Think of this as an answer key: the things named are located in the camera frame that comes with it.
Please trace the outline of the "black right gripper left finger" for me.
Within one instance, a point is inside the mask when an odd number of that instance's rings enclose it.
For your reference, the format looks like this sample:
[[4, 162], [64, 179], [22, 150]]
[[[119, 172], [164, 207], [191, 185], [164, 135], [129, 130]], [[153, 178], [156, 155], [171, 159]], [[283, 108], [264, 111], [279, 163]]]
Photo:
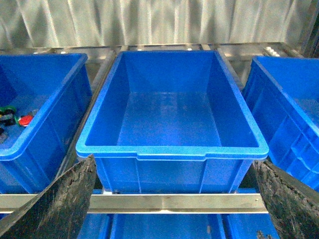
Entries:
[[93, 155], [75, 164], [0, 221], [2, 239], [75, 239], [86, 218], [97, 176]]

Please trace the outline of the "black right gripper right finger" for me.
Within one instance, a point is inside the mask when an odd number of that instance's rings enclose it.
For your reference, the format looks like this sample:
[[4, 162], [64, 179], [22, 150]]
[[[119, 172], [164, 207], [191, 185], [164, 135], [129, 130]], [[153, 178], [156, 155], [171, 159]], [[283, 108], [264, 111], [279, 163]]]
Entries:
[[319, 237], [319, 193], [272, 162], [255, 161], [263, 203], [281, 239]]

